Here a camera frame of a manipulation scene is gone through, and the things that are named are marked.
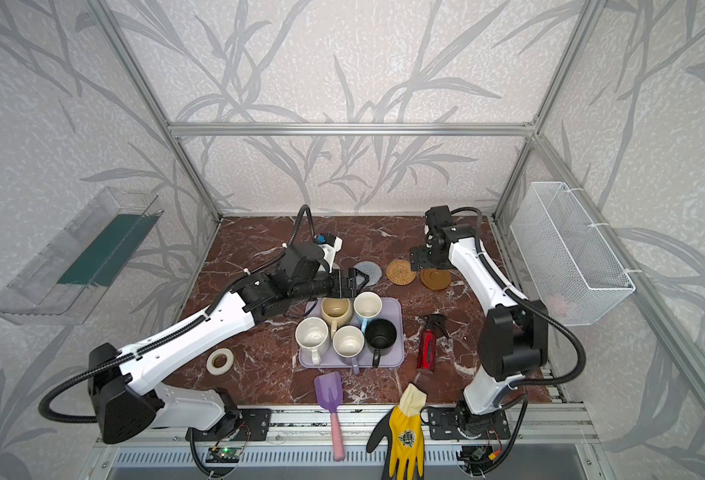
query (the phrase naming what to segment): glove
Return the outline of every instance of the glove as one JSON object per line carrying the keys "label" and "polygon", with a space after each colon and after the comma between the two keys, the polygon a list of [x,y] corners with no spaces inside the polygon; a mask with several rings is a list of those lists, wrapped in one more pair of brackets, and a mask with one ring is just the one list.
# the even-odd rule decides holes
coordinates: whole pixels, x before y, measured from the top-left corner
{"label": "glove", "polygon": [[387,438],[387,457],[381,473],[382,480],[413,480],[424,478],[424,434],[419,415],[427,402],[427,394],[413,384],[403,392],[400,403],[384,416],[368,437],[365,450],[373,452],[379,442]]}

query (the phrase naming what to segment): black mug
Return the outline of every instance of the black mug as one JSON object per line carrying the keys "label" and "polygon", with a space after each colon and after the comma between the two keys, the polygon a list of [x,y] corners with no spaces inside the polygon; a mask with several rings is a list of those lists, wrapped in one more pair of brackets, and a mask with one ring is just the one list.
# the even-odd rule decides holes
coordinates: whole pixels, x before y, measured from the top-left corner
{"label": "black mug", "polygon": [[365,328],[365,342],[368,348],[374,352],[374,362],[371,364],[375,369],[379,367],[379,360],[382,355],[387,355],[397,339],[395,325],[389,320],[376,319],[368,322]]}

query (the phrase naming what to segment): red marble tabletop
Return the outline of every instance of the red marble tabletop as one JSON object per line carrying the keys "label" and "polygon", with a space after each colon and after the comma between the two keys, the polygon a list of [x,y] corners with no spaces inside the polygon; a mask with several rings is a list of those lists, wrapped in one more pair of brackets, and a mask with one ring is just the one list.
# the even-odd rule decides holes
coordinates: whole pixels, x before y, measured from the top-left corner
{"label": "red marble tabletop", "polygon": [[[369,260],[384,270],[391,261],[408,259],[408,249],[424,243],[423,216],[330,216],[316,217],[316,233],[328,232],[343,240],[336,263],[347,270]],[[487,225],[482,240],[497,264],[499,251]],[[466,217],[472,224],[474,217]],[[244,267],[264,264],[280,252],[290,235],[289,217],[228,217],[208,254],[182,318],[207,306],[213,297]],[[307,241],[309,229],[303,220],[297,241]],[[398,369],[361,369],[360,375],[340,370],[345,389],[344,403],[397,403],[417,375],[420,318],[440,312],[447,317],[449,337],[437,341],[436,366],[432,374],[421,374],[415,384],[427,393],[428,403],[450,403],[461,398],[463,388],[480,366],[477,335],[485,316],[470,286],[453,270],[451,286],[442,292],[425,288],[418,277],[406,286],[395,285],[386,276],[372,288],[380,296],[398,299],[403,312],[406,357]],[[290,313],[299,315],[304,302]],[[275,317],[229,338],[166,378],[165,383],[190,389],[224,388],[239,405],[317,403],[313,379],[330,370],[306,369],[298,359],[294,329],[300,320]],[[206,359],[216,348],[229,348],[235,364],[222,376],[206,370]],[[544,387],[525,387],[531,402],[549,402]]]}

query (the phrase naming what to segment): red spray bottle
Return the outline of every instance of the red spray bottle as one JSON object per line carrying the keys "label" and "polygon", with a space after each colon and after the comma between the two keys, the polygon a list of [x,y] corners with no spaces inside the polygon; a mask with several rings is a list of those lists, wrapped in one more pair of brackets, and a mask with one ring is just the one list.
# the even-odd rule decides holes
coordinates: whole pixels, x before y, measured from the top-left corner
{"label": "red spray bottle", "polygon": [[446,333],[446,317],[433,313],[422,317],[425,321],[424,332],[421,333],[421,341],[419,342],[419,358],[416,363],[417,371],[421,373],[433,373],[435,370],[435,336],[436,327]]}

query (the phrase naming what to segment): roll of tape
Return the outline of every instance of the roll of tape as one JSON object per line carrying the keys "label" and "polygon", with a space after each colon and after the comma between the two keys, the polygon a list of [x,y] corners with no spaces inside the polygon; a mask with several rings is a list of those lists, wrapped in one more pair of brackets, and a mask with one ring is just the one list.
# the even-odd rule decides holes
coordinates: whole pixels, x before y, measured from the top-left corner
{"label": "roll of tape", "polygon": [[[213,361],[221,356],[227,357],[227,361],[224,362],[224,365],[222,366],[214,366]],[[224,373],[227,373],[228,370],[230,370],[230,368],[232,367],[232,363],[234,362],[235,356],[232,355],[232,351],[230,349],[217,349],[211,352],[211,355],[209,355],[209,359],[206,361],[206,369],[208,369],[211,375],[223,375]]]}

